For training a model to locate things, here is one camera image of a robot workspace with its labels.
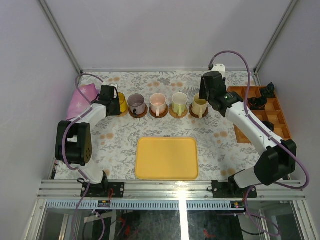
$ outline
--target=mug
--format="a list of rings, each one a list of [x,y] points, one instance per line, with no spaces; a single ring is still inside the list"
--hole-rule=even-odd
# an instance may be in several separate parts
[[[208,102],[204,99],[199,99],[199,93],[196,94],[193,98],[193,103],[192,103],[192,112],[195,115],[198,115],[199,118],[201,119],[203,114],[206,112],[208,107]]]
[[[166,101],[165,95],[161,93],[155,93],[150,97],[151,111],[154,112],[157,117],[166,110]]]
[[[123,93],[119,92],[119,103],[120,103],[120,112],[124,113],[128,109],[128,105],[126,102],[126,97]]]
[[[172,96],[172,110],[180,117],[186,110],[188,96],[182,92],[177,92]]]
[[[128,98],[130,111],[134,116],[143,114],[146,109],[145,98],[141,94],[135,93]]]

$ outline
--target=rectangular yellow placemat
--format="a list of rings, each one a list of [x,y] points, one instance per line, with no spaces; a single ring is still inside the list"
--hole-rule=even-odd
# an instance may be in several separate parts
[[[192,137],[142,137],[135,176],[143,180],[195,180],[199,174],[197,141]]]

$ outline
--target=purple mug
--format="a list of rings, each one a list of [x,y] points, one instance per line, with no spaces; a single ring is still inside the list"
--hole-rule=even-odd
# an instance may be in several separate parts
[[[135,93],[128,98],[128,105],[134,116],[143,114],[146,109],[145,98],[141,94]]]

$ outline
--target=wooden coaster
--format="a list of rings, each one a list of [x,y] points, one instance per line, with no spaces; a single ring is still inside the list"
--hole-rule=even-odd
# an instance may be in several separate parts
[[[159,116],[156,116],[156,114],[151,110],[151,106],[149,107],[149,113],[151,114],[152,117],[154,117],[156,119],[162,119],[163,117],[165,117],[168,114],[168,112],[169,112],[169,107],[167,105],[164,112],[161,113]]]
[[[170,105],[170,107],[169,107],[169,113],[170,113],[170,115],[171,115],[172,117],[174,117],[175,119],[182,119],[182,118],[184,118],[185,116],[187,116],[187,114],[188,114],[188,108],[186,107],[185,110],[184,110],[184,112],[182,113],[182,115],[179,116],[179,115],[176,114],[176,113],[174,112],[174,110],[172,109],[172,105]]]
[[[143,118],[145,115],[147,115],[148,113],[148,106],[147,104],[145,105],[145,109],[144,109],[144,112],[141,113],[140,115],[137,115],[137,116],[134,116],[134,114],[129,110],[129,113],[131,115],[131,117],[135,118],[135,119],[140,119],[140,118]]]
[[[190,106],[189,106],[189,111],[190,111],[190,114],[191,114],[192,117],[194,117],[194,118],[196,118],[196,119],[199,119],[199,116],[198,116],[198,115],[195,115],[195,114],[192,112],[192,104],[190,104]],[[205,116],[207,116],[208,113],[209,113],[209,108],[206,107],[206,110],[205,110],[204,114],[202,115],[202,118],[204,118]]]
[[[125,115],[127,115],[129,112],[129,107],[126,108],[126,110],[124,112],[122,112],[120,115],[118,115],[117,117],[124,117]]]

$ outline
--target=floral tablecloth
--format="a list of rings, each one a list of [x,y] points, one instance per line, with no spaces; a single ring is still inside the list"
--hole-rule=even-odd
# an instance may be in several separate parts
[[[188,106],[199,93],[201,76],[205,72],[96,72],[108,83],[117,83],[119,92],[128,99],[131,94],[144,96],[149,105],[152,94],[162,93],[171,103],[174,93],[188,96]],[[244,71],[226,73],[226,86],[245,86],[248,75]],[[81,85],[101,83],[91,76],[84,76]],[[259,159],[251,144],[238,144],[234,125],[218,112],[209,108],[209,114],[197,119],[187,114],[182,119],[169,113],[164,118],[153,118],[148,112],[140,119],[127,114],[123,117],[107,117],[91,130],[93,160],[111,180],[135,180],[135,165],[138,140],[142,137],[193,137],[198,147],[198,180],[225,180],[234,173],[248,169]],[[80,174],[70,171],[59,162],[55,179],[77,179]]]

